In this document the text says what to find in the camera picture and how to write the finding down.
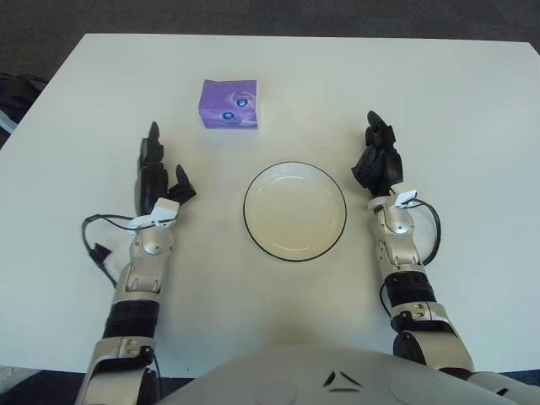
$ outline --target purple cube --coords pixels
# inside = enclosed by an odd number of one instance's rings
[[[257,129],[257,81],[205,80],[199,115],[206,128]]]

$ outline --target floor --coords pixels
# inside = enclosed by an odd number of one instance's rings
[[[0,10],[0,72],[47,79],[87,32],[525,41],[540,51],[539,0],[0,0]],[[540,385],[540,370],[510,376]],[[71,404],[82,378],[42,371],[0,405]],[[187,382],[165,379],[164,391]]]

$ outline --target plate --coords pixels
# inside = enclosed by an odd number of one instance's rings
[[[324,171],[300,162],[270,166],[250,184],[244,220],[267,253],[291,262],[314,259],[336,244],[347,207],[338,184]]]

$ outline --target white table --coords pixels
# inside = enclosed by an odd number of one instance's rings
[[[86,370],[112,287],[80,224],[134,214],[152,120],[170,174],[181,162],[197,189],[174,230],[157,334],[164,375],[199,376],[279,344],[390,353],[370,196],[349,169],[373,109],[394,126],[406,181],[439,210],[429,278],[478,369],[538,368],[539,62],[524,43],[86,35],[0,151],[0,364]],[[205,78],[258,79],[261,129],[204,129]],[[250,181],[285,160],[320,167],[345,196],[343,236],[314,261],[270,257],[242,220]],[[414,216],[426,254],[433,226]],[[131,236],[100,224],[91,237],[115,249],[107,265],[119,272]]]

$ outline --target black cable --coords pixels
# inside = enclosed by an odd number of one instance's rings
[[[379,298],[381,299],[381,304],[382,304],[382,307],[385,309],[385,312],[388,314],[389,317],[392,317],[392,315],[390,315],[390,311],[388,310],[388,308],[386,308],[385,301],[382,299],[382,289],[384,288],[385,288],[385,284],[383,283],[381,285],[381,289],[379,290]]]
[[[418,204],[412,205],[412,206],[409,206],[409,207],[405,207],[406,209],[425,206],[431,212],[431,215],[433,215],[433,220],[435,222],[435,228],[436,228],[436,231],[437,231],[437,236],[435,237],[435,243],[433,245],[433,249],[431,250],[431,253],[422,261],[424,266],[427,266],[428,264],[430,264],[433,261],[433,259],[435,259],[435,256],[437,256],[437,252],[439,251],[439,246],[440,246],[440,218],[439,218],[439,214],[437,213],[435,208],[433,208],[433,206],[428,204],[426,201],[420,200],[419,198],[414,198],[411,201],[414,201],[414,202],[416,202]],[[381,285],[381,289],[379,289],[379,298],[381,299],[381,304],[382,304],[382,307],[385,309],[385,312],[388,314],[389,317],[392,317],[392,315],[390,314],[390,311],[386,308],[385,301],[382,299],[382,290],[384,288],[385,288],[385,284],[383,283]]]
[[[158,364],[158,358],[155,357],[154,352],[154,362],[155,362],[155,370],[158,373],[158,385],[159,385],[159,399],[163,399],[163,382],[161,381],[161,371],[159,371],[159,364]]]
[[[433,249],[431,250],[431,253],[424,260],[422,260],[422,264],[424,264],[424,266],[427,266],[428,264],[430,264],[433,261],[433,259],[435,259],[435,256],[437,256],[437,252],[439,251],[439,246],[440,246],[440,218],[439,218],[439,214],[437,213],[435,208],[433,208],[433,206],[428,204],[426,201],[420,200],[418,198],[414,198],[413,201],[415,201],[418,204],[413,205],[411,207],[406,207],[407,209],[425,206],[431,212],[431,215],[433,216],[433,220],[435,222],[435,228],[436,228],[437,235],[435,237],[435,243],[433,244]]]
[[[90,255],[90,257],[92,257],[92,248],[90,247],[90,244],[88,243],[88,240],[86,239],[86,227],[88,226],[88,224],[90,224],[90,222],[88,222],[86,219],[83,221],[83,226],[82,226],[82,233],[83,233],[83,243],[84,243],[84,247],[86,247],[86,251],[88,252],[88,254]],[[105,265],[103,263],[98,263],[94,260],[94,258],[92,258],[92,260],[94,261],[95,265],[98,267],[99,270],[101,270],[101,272],[109,279],[109,281],[111,281],[111,284],[114,288],[116,288],[116,280],[111,276],[111,274],[107,271],[107,268],[105,267]]]
[[[82,234],[83,234],[84,247],[86,248],[86,251],[89,253],[90,257],[92,257],[92,260],[94,261],[95,265],[109,279],[109,281],[111,281],[113,287],[116,287],[116,280],[107,271],[107,269],[106,269],[105,265],[103,264],[103,262],[101,260],[96,259],[95,256],[93,255],[93,252],[95,252],[97,247],[92,249],[92,247],[90,247],[90,244],[88,243],[88,239],[86,238],[86,228],[87,228],[87,226],[89,224],[93,223],[94,221],[97,221],[98,219],[103,219],[103,220],[107,221],[109,224],[114,225],[114,226],[116,226],[117,228],[119,228],[121,230],[147,230],[148,228],[153,228],[155,226],[155,224],[151,224],[151,225],[148,225],[148,226],[141,226],[141,227],[138,227],[138,228],[128,228],[126,226],[122,226],[120,224],[117,224],[116,222],[112,221],[111,219],[121,219],[121,220],[124,220],[124,221],[131,221],[133,219],[133,217],[126,217],[124,215],[115,215],[115,214],[111,214],[111,213],[107,213],[107,214],[97,213],[96,215],[92,215],[92,216],[86,218],[83,221]],[[159,223],[163,224],[163,223],[174,221],[175,219],[176,219],[176,217],[174,217],[173,219],[162,219],[162,220],[159,221]]]

